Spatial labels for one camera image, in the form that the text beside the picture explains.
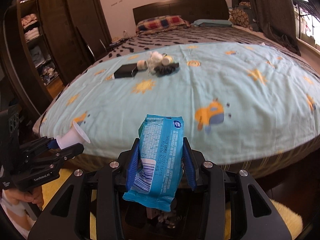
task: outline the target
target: wardrobe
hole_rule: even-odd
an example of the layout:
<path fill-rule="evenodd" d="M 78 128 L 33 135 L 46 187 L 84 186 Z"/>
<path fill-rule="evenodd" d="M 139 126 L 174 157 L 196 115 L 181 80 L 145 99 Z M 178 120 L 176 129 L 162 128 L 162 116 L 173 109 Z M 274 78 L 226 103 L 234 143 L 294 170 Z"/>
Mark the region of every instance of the wardrobe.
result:
<path fill-rule="evenodd" d="M 24 17 L 36 19 L 32 36 Z M 104 57 L 109 44 L 100 0 L 14 0 L 0 30 L 1 66 L 22 108 L 35 121 L 55 97 L 48 87 L 54 82 L 60 82 L 61 89 L 67 86 Z M 37 51 L 40 62 L 34 57 Z"/>

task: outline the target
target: blue round logo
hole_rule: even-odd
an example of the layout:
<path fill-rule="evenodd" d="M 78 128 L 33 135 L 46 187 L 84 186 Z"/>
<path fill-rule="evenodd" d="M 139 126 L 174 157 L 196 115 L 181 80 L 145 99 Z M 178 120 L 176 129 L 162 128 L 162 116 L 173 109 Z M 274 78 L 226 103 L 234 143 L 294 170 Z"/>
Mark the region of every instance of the blue round logo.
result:
<path fill-rule="evenodd" d="M 175 128 L 181 128 L 181 123 L 179 121 L 173 121 Z"/>

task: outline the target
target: black box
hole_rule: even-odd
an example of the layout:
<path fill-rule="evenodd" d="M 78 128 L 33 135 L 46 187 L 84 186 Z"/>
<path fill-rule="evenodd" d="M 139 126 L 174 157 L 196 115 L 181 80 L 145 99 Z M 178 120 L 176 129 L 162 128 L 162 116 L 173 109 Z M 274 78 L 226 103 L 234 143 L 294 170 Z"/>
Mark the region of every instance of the black box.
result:
<path fill-rule="evenodd" d="M 134 77 L 138 72 L 137 63 L 122 65 L 115 73 L 115 78 Z"/>

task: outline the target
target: plaid pillow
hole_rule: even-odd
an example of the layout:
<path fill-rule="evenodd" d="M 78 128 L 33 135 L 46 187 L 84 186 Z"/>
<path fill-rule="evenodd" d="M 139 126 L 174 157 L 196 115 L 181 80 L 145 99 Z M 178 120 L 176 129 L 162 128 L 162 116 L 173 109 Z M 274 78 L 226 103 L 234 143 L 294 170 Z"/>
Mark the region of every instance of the plaid pillow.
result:
<path fill-rule="evenodd" d="M 191 25 L 179 15 L 167 15 L 140 21 L 136 26 L 136 33 L 155 33 L 173 30 L 178 27 L 190 27 Z"/>

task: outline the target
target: black brush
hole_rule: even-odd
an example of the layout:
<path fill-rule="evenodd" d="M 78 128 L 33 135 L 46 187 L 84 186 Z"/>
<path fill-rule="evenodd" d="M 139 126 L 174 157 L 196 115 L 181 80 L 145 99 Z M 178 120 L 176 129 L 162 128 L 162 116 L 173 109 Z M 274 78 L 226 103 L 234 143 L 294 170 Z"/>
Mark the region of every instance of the black brush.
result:
<path fill-rule="evenodd" d="M 179 68 L 179 62 L 178 63 L 171 63 L 167 66 L 158 66 L 154 68 L 154 71 L 159 76 L 169 75 L 176 71 L 176 69 Z"/>

